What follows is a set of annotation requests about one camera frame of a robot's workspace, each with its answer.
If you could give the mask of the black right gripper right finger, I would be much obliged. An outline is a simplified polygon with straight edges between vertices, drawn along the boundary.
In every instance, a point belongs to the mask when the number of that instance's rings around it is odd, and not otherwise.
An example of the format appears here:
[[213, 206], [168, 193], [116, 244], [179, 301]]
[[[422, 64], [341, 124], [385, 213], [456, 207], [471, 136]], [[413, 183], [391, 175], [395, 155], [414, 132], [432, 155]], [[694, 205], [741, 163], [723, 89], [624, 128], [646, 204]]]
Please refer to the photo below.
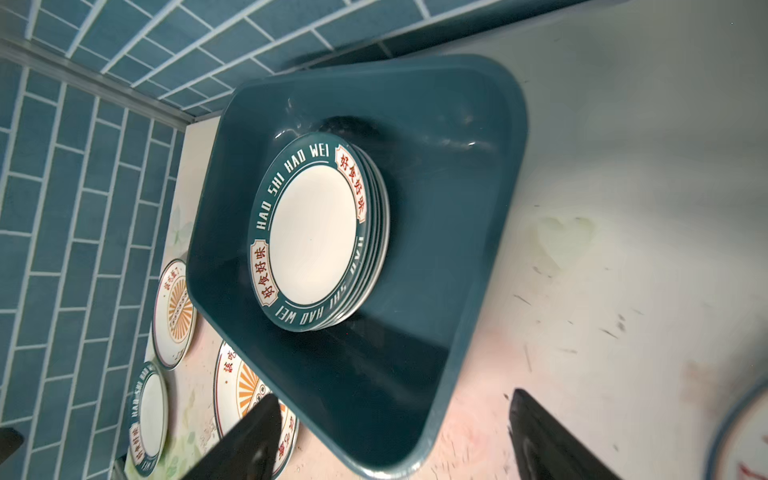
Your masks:
[[523, 480], [620, 479], [523, 389], [512, 395], [509, 435]]

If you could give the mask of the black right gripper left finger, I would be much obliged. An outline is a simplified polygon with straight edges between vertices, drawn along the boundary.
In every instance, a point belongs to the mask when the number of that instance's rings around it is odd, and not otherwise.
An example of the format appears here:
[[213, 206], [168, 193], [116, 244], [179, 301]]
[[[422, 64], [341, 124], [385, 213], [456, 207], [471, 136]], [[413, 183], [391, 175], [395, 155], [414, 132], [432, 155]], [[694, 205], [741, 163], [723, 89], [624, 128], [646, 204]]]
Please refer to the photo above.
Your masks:
[[281, 423], [278, 399], [268, 394], [183, 479], [271, 479]]

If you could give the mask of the orange sunburst plate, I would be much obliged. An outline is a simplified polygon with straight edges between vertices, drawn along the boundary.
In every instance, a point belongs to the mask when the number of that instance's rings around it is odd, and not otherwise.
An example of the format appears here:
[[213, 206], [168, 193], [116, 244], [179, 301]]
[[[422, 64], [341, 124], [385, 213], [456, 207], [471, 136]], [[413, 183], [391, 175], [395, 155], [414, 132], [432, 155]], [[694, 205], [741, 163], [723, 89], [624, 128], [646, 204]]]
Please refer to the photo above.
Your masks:
[[[214, 373], [214, 419], [222, 439], [249, 411], [257, 405], [270, 388], [261, 380], [235, 350], [222, 342]], [[273, 479], [285, 470], [295, 449], [300, 422], [295, 413], [281, 400], [281, 436], [274, 462]]]
[[187, 265], [172, 260], [163, 270], [155, 298], [152, 344], [159, 364], [175, 369], [187, 353], [197, 320], [187, 288]]
[[767, 480], [767, 381], [729, 412], [712, 442], [703, 478]]

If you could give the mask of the green rim text plate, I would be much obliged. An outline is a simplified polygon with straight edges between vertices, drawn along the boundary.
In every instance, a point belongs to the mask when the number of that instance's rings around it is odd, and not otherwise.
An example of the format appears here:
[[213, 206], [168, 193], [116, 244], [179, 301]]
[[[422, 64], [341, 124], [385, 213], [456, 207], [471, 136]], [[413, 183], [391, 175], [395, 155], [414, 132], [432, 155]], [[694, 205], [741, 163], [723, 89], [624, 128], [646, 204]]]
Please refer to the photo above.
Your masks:
[[295, 333], [323, 328], [368, 272], [373, 176], [352, 143], [314, 132], [268, 166], [248, 227], [252, 288], [266, 317]]
[[355, 144], [352, 144], [352, 149], [363, 158], [363, 162], [374, 178], [375, 207], [373, 213], [376, 218], [377, 227], [375, 229], [373, 251], [366, 260], [368, 272], [362, 280], [358, 281], [352, 293], [352, 298], [347, 301], [338, 313], [329, 318], [323, 324], [323, 327], [331, 327], [342, 323], [350, 318], [368, 299], [383, 268], [389, 243], [391, 210], [384, 178], [376, 164], [364, 150]]
[[162, 456], [169, 423], [166, 382], [161, 369], [146, 361], [134, 382], [129, 417], [129, 457], [139, 476], [148, 478]]

